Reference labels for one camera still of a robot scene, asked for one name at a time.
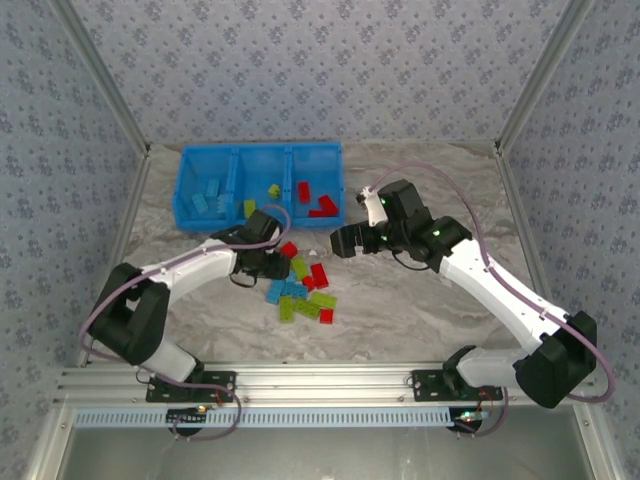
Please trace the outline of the short aluminium frame post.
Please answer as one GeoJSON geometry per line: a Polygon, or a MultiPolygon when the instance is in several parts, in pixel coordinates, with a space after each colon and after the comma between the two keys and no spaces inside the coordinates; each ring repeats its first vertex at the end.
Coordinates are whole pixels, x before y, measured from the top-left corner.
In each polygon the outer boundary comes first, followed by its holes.
{"type": "Polygon", "coordinates": [[[56,480],[74,428],[75,408],[54,407],[44,419],[24,480],[56,480]]]}
{"type": "Polygon", "coordinates": [[[627,480],[603,408],[580,403],[573,411],[595,480],[627,480]]]}

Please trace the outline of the grey metal panel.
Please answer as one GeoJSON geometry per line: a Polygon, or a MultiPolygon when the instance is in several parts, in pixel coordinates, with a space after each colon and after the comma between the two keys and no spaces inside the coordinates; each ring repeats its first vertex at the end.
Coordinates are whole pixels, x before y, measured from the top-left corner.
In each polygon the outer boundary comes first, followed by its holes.
{"type": "Polygon", "coordinates": [[[505,430],[240,429],[176,441],[161,429],[79,429],[58,480],[595,480],[575,443],[527,444],[505,430]]]}

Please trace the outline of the small black controller board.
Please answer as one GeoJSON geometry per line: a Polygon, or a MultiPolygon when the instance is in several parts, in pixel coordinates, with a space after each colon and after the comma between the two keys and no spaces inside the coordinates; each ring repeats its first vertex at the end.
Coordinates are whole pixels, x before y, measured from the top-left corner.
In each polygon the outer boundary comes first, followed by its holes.
{"type": "Polygon", "coordinates": [[[479,431],[482,423],[489,418],[489,413],[477,408],[451,408],[453,429],[460,432],[473,433],[479,431]]]}
{"type": "Polygon", "coordinates": [[[207,409],[204,407],[171,408],[165,414],[167,425],[204,424],[207,420],[207,409]]]}

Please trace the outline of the red L-shaped lego piece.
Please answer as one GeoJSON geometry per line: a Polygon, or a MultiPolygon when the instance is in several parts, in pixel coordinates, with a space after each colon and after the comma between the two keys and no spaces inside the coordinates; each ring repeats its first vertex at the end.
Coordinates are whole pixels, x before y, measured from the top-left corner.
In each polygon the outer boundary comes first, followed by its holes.
{"type": "Polygon", "coordinates": [[[322,195],[318,198],[318,207],[310,209],[308,216],[310,218],[328,218],[337,217],[340,210],[336,203],[329,195],[322,195]]]}

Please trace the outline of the aluminium table side rail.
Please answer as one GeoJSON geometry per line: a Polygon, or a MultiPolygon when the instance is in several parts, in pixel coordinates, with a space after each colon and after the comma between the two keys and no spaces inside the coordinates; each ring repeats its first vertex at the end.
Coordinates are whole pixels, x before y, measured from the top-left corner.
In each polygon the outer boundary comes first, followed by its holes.
{"type": "Polygon", "coordinates": [[[510,166],[498,147],[494,148],[494,153],[520,239],[527,273],[520,274],[513,267],[503,267],[496,254],[492,254],[492,262],[495,265],[495,271],[501,277],[500,282],[515,297],[514,300],[508,301],[514,311],[508,314],[506,325],[521,344],[523,353],[530,356],[542,346],[543,335],[551,337],[560,329],[555,322],[546,317],[546,314],[552,314],[557,319],[563,320],[566,310],[552,299],[510,166]]]}
{"type": "MultiPolygon", "coordinates": [[[[131,190],[128,194],[124,213],[121,217],[121,221],[119,223],[118,232],[115,237],[115,243],[110,253],[109,261],[107,263],[106,273],[103,275],[103,278],[99,281],[99,290],[101,292],[102,288],[105,286],[106,281],[108,280],[111,271],[114,267],[116,267],[121,260],[125,256],[126,246],[128,244],[128,239],[131,234],[133,224],[136,218],[136,214],[138,211],[138,207],[141,201],[142,193],[144,190],[144,186],[147,180],[150,164],[149,164],[149,156],[150,156],[151,145],[147,144],[143,150],[141,155],[140,163],[136,169],[135,176],[133,178],[133,183],[131,186],[131,190]]],[[[96,320],[96,314],[94,310],[99,306],[96,303],[91,309],[89,316],[80,326],[80,330],[77,334],[77,346],[79,349],[79,353],[74,362],[75,367],[84,368],[91,356],[91,340],[86,341],[85,337],[88,333],[89,326],[96,320]]]]}

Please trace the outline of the aluminium frame rail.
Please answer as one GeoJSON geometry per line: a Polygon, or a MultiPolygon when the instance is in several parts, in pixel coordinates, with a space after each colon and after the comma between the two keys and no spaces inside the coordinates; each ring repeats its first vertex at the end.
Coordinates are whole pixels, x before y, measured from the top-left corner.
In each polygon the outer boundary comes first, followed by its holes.
{"type": "MultiPolygon", "coordinates": [[[[249,407],[404,406],[414,402],[410,374],[436,363],[213,362],[205,368],[234,371],[236,393],[249,407]]],[[[91,363],[65,369],[53,398],[75,406],[129,406],[145,402],[146,386],[130,366],[91,363]]]]}

